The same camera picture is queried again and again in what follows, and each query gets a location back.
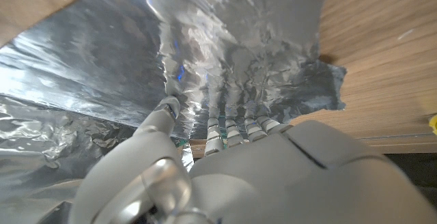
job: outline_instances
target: yellow object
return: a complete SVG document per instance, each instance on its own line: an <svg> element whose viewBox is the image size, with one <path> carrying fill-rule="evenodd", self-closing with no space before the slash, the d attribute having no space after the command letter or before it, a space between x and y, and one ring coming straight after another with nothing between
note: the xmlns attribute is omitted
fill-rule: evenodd
<svg viewBox="0 0 437 224"><path fill-rule="evenodd" d="M437 135L437 115L434 115L429 120L429 125L432 127L432 132Z"/></svg>

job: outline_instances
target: white robotic hand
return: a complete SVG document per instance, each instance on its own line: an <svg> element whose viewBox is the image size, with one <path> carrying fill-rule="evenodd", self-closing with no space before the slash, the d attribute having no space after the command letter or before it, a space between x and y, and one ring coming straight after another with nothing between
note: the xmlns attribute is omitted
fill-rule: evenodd
<svg viewBox="0 0 437 224"><path fill-rule="evenodd" d="M208 120L206 157L188 174L169 135L179 113L165 98L134 135L87 175L71 224L437 223L437 214L387 158L319 122L296 126Z"/></svg>

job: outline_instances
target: crumpled aluminum foil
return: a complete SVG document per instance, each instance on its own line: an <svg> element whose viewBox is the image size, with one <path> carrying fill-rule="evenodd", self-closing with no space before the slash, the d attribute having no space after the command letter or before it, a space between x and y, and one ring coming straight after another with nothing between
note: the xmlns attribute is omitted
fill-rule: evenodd
<svg viewBox="0 0 437 224"><path fill-rule="evenodd" d="M343 109L345 69L318 60L322 2L78 0L0 49L0 93L129 126L173 94L180 139L209 117Z"/></svg>
<svg viewBox="0 0 437 224"><path fill-rule="evenodd" d="M0 97L2 222L64 223L92 165L169 94L174 139L206 138L209 117L343 109L345 69L318 60L322 2L78 0L21 33L0 48L0 94L37 105Z"/></svg>
<svg viewBox="0 0 437 224"><path fill-rule="evenodd" d="M0 96L1 223L66 223L81 180L135 128ZM194 164L189 143L182 162Z"/></svg>

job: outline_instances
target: reflective foil surface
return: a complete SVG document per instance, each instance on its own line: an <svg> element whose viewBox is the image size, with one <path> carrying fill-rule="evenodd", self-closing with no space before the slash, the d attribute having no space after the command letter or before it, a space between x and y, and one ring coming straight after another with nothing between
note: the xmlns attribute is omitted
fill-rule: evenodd
<svg viewBox="0 0 437 224"><path fill-rule="evenodd" d="M0 96L0 222L37 223L69 207L87 172L133 132Z"/></svg>
<svg viewBox="0 0 437 224"><path fill-rule="evenodd" d="M206 138L209 117L343 109L345 69L318 60L322 2L78 0L0 49L0 93L129 126L176 95L179 139Z"/></svg>
<svg viewBox="0 0 437 224"><path fill-rule="evenodd" d="M343 109L346 70L318 60L322 2L78 0L21 33L0 48L1 222L64 223L81 179L167 95L176 141L205 139L209 117L244 136L245 117Z"/></svg>

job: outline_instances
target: gray plastic casing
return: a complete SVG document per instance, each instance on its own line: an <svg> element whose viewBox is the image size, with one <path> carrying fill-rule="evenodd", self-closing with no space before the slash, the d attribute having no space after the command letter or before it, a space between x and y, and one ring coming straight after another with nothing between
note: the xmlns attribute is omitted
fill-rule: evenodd
<svg viewBox="0 0 437 224"><path fill-rule="evenodd" d="M437 223L386 157L315 121L198 160L192 196L210 223Z"/></svg>

